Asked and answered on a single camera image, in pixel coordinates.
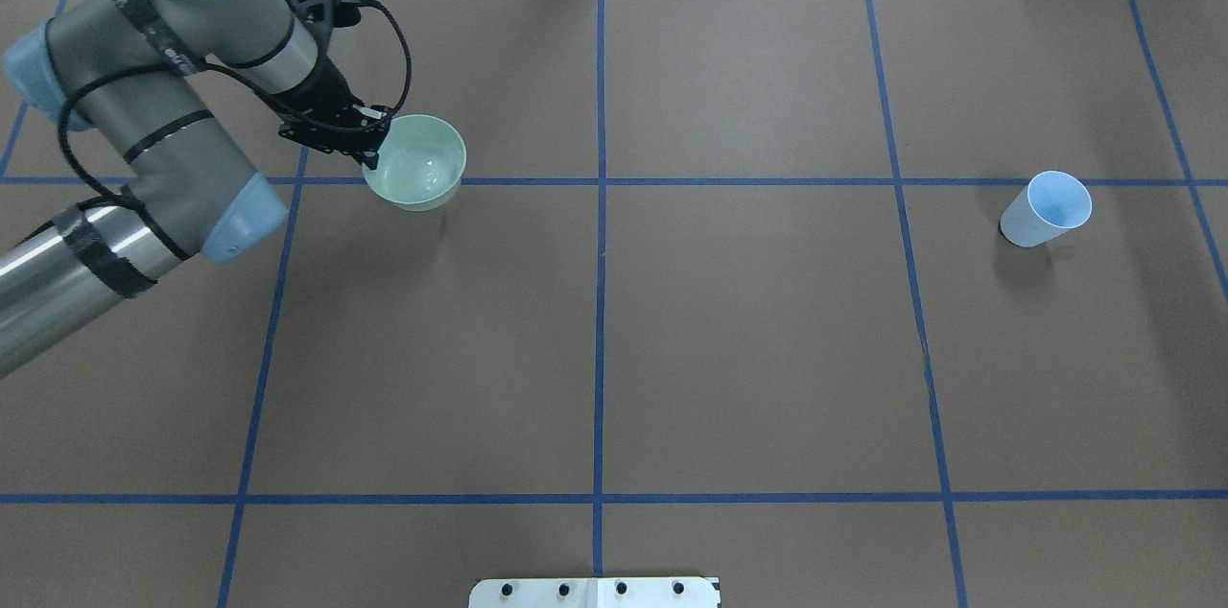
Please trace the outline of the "light green bowl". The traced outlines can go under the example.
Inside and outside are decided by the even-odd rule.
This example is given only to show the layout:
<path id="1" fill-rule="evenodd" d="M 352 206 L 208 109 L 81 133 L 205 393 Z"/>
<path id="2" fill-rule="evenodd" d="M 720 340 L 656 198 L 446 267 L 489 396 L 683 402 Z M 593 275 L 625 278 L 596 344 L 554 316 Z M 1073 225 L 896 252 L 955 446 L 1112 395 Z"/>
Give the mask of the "light green bowl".
<path id="1" fill-rule="evenodd" d="M 452 200 L 465 171 L 465 142 L 438 117 L 413 114 L 391 123 L 375 170 L 363 181 L 399 209 L 424 212 Z"/>

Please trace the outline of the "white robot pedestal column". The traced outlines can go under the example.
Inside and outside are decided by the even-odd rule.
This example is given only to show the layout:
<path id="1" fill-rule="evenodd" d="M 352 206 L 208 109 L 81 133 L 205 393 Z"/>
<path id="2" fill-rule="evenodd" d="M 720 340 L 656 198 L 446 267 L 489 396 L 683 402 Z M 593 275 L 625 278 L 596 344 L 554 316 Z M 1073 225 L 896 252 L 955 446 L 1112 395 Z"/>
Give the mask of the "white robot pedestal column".
<path id="1" fill-rule="evenodd" d="M 720 607 L 720 580 L 701 576 L 491 579 L 469 607 Z"/>

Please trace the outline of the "light blue cup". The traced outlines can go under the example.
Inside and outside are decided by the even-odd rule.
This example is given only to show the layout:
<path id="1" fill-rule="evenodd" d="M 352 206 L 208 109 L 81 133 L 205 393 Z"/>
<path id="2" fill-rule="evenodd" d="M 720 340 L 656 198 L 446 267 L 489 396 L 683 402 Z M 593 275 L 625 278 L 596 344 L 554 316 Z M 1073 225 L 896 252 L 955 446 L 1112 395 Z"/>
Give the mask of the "light blue cup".
<path id="1" fill-rule="evenodd" d="M 1009 244 L 1034 248 L 1079 228 L 1090 219 L 1093 201 L 1083 181 L 1060 171 L 1032 177 L 1001 214 L 1000 233 Z"/>

